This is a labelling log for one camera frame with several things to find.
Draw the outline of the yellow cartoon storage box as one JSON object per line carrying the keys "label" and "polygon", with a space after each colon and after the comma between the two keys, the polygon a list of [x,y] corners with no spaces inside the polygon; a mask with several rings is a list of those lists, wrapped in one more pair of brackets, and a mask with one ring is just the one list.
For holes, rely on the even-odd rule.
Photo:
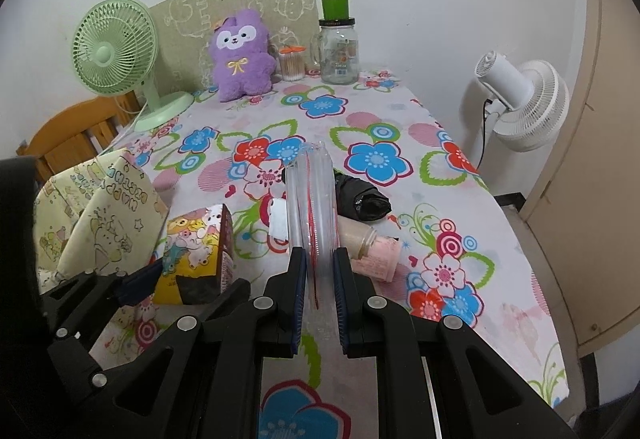
{"label": "yellow cartoon storage box", "polygon": [[84,272],[134,273],[152,258],[168,208],[122,148],[50,178],[35,201],[40,292]]}

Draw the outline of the colourful cartoon packet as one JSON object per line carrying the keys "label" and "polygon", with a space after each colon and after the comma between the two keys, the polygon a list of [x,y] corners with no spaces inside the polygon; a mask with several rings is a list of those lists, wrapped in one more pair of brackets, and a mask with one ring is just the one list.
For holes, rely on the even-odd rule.
{"label": "colourful cartoon packet", "polygon": [[212,303],[232,282],[232,219],[224,204],[198,208],[167,222],[156,305]]}

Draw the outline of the pink tissue pack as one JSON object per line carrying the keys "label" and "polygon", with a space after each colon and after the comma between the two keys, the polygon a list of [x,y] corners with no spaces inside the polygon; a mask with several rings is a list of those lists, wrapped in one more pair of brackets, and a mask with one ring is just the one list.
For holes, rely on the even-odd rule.
{"label": "pink tissue pack", "polygon": [[340,244],[347,249],[352,269],[376,281],[393,281],[401,243],[395,237],[383,237],[372,225],[337,217]]}

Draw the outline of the black garbage bag roll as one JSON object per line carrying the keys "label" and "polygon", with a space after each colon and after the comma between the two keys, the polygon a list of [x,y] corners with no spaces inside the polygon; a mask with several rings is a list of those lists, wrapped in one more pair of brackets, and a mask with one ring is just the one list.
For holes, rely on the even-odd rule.
{"label": "black garbage bag roll", "polygon": [[368,181],[332,169],[336,211],[349,220],[371,223],[384,219],[392,211],[387,196]]}

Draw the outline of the white plastic bag roll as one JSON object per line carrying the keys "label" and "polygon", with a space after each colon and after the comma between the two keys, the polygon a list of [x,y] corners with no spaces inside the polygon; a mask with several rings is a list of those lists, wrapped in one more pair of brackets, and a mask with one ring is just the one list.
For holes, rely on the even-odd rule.
{"label": "white plastic bag roll", "polygon": [[275,240],[288,240],[288,204],[284,198],[272,198],[268,205],[269,235]]}

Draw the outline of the floral tablecloth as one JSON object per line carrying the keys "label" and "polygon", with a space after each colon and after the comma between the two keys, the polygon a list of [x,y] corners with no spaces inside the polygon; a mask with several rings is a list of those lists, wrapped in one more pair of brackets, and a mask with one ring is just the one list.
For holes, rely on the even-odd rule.
{"label": "floral tablecloth", "polygon": [[202,91],[89,168],[119,367],[91,359],[89,438],[568,438],[552,378],[482,335],[514,237],[405,89]]}

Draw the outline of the green desk fan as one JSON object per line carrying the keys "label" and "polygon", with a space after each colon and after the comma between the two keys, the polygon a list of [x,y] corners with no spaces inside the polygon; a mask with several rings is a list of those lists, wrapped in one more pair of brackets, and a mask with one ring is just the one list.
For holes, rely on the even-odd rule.
{"label": "green desk fan", "polygon": [[193,103],[188,92],[161,95],[155,78],[160,42],[149,9],[137,0],[104,0],[79,22],[72,41],[72,65],[80,82],[97,95],[140,92],[144,107],[134,129],[164,125]]}

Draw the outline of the purple plush toy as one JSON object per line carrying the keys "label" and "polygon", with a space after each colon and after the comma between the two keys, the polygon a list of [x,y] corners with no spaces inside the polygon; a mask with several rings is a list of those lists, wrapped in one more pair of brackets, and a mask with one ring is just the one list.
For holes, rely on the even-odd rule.
{"label": "purple plush toy", "polygon": [[221,103],[272,89],[277,62],[269,53],[269,30],[258,11],[244,9],[227,17],[214,30],[208,50]]}

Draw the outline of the cotton swab container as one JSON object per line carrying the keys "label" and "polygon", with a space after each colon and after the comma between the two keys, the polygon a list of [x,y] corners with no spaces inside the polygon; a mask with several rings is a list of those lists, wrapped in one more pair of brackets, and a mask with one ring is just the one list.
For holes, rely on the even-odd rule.
{"label": "cotton swab container", "polygon": [[282,79],[298,81],[306,75],[306,48],[303,46],[285,46],[279,49],[279,63]]}

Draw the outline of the glass mason jar mug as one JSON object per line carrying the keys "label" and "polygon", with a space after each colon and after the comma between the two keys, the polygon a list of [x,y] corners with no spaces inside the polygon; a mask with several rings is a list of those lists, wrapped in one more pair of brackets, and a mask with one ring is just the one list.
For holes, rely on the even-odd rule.
{"label": "glass mason jar mug", "polygon": [[319,67],[326,84],[355,84],[360,74],[356,21],[320,20],[319,31],[311,39],[311,60]]}

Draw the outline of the white standing fan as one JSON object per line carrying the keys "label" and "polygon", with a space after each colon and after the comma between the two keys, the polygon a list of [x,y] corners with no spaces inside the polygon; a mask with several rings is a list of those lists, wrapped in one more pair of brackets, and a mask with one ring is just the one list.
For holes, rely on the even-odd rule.
{"label": "white standing fan", "polygon": [[496,136],[516,153],[537,150],[559,134],[570,109],[564,79],[547,61],[513,65],[497,52],[475,66],[478,83],[489,92],[483,136]]}

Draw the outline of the green cup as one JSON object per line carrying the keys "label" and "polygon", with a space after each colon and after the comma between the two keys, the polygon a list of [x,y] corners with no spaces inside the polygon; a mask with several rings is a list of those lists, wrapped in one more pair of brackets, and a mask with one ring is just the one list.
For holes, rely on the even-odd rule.
{"label": "green cup", "polygon": [[326,21],[346,21],[350,19],[348,0],[321,0],[323,18]]}

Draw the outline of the beige cartoon wall board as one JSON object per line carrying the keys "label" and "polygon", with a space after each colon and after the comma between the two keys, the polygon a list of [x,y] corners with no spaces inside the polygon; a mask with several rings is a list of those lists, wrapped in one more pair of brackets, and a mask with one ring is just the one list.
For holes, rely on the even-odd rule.
{"label": "beige cartoon wall board", "polygon": [[319,29],[317,0],[165,0],[150,7],[158,33],[158,92],[212,87],[210,37],[225,18],[244,9],[256,10],[266,24],[271,54],[306,46]]}

